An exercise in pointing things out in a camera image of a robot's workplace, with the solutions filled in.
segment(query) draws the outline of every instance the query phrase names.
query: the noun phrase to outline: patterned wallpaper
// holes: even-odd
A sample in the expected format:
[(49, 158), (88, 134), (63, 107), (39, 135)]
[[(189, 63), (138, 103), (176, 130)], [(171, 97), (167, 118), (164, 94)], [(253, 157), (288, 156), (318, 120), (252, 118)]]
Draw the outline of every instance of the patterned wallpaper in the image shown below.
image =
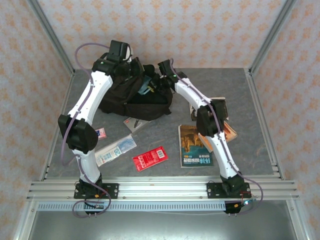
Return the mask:
[(255, 77), (278, 156), (320, 236), (320, 4), (298, 0)]
[[(249, 68), (285, 0), (39, 0), (72, 61), (86, 42), (128, 42), (143, 63)], [(79, 53), (91, 68), (104, 49)]]
[(0, 239), (11, 240), (70, 76), (26, 0), (0, 1), (0, 39)]

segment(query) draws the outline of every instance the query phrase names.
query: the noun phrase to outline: gray tabletop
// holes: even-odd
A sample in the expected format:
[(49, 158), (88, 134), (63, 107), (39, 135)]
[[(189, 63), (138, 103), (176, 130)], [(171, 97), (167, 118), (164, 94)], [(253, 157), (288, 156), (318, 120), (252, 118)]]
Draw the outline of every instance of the gray tabletop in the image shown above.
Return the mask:
[[(207, 97), (225, 97), (229, 115), (228, 124), (238, 137), (228, 143), (232, 157), (245, 175), (272, 174), (272, 166), (264, 142), (259, 120), (253, 104), (250, 89), (242, 68), (186, 68), (182, 70), (191, 82)], [(84, 71), (75, 72), (65, 113), (78, 101), (88, 83)], [(132, 134), (137, 147), (115, 160), (99, 167), (102, 176), (109, 177), (157, 177), (157, 176), (211, 176), (219, 175), (218, 163), (212, 167), (181, 168), (179, 150), (179, 125), (195, 125), (191, 121), (189, 103), (179, 94), (173, 95), (171, 114), (149, 122)], [(99, 150), (131, 133), (123, 121), (127, 117), (105, 114), (97, 110), (92, 127), (104, 128), (107, 138), (98, 141)], [(55, 144), (48, 177), (78, 177), (79, 168), (74, 160), (67, 167), (60, 163), (62, 137), (59, 134)], [(163, 146), (169, 159), (144, 171), (137, 172), (133, 157)], [(71, 150), (65, 150), (65, 160), (73, 157)]]

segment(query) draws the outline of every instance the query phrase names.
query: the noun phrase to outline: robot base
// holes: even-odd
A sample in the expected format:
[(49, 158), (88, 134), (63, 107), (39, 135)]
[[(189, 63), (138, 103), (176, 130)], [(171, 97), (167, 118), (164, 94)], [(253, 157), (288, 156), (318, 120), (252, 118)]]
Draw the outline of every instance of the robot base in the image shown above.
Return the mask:
[[(100, 175), (99, 179), (95, 184), (102, 189), (106, 190), (110, 195), (111, 199), (117, 199), (119, 193), (119, 184), (118, 183), (102, 183), (102, 176)], [(75, 185), (74, 190), (74, 199), (108, 199), (108, 196), (104, 194), (101, 190), (97, 189), (90, 183), (84, 182), (81, 179), (79, 183)]]

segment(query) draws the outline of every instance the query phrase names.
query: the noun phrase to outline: small card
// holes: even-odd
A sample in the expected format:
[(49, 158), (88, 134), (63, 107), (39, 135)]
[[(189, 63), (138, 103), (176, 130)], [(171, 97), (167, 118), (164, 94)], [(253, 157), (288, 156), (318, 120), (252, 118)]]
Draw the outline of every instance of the small card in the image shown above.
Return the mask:
[(99, 139), (105, 139), (107, 137), (106, 135), (106, 131), (105, 131), (105, 128), (100, 128), (100, 129), (97, 129), (95, 130), (96, 131), (96, 134), (98, 134), (98, 140)]
[(160, 146), (151, 151), (147, 151), (141, 155), (133, 158), (133, 163), (138, 172), (152, 167), (153, 165), (159, 164), (165, 160), (168, 160), (164, 147)]

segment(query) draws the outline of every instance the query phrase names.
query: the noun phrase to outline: red package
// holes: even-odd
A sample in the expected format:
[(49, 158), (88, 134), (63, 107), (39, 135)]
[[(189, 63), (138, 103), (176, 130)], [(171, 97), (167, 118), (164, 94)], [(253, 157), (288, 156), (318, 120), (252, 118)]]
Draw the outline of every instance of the red package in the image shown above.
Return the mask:
[(151, 151), (147, 151), (141, 155), (133, 158), (134, 165), (138, 172), (159, 164), (165, 160), (168, 160), (164, 147), (160, 146)]

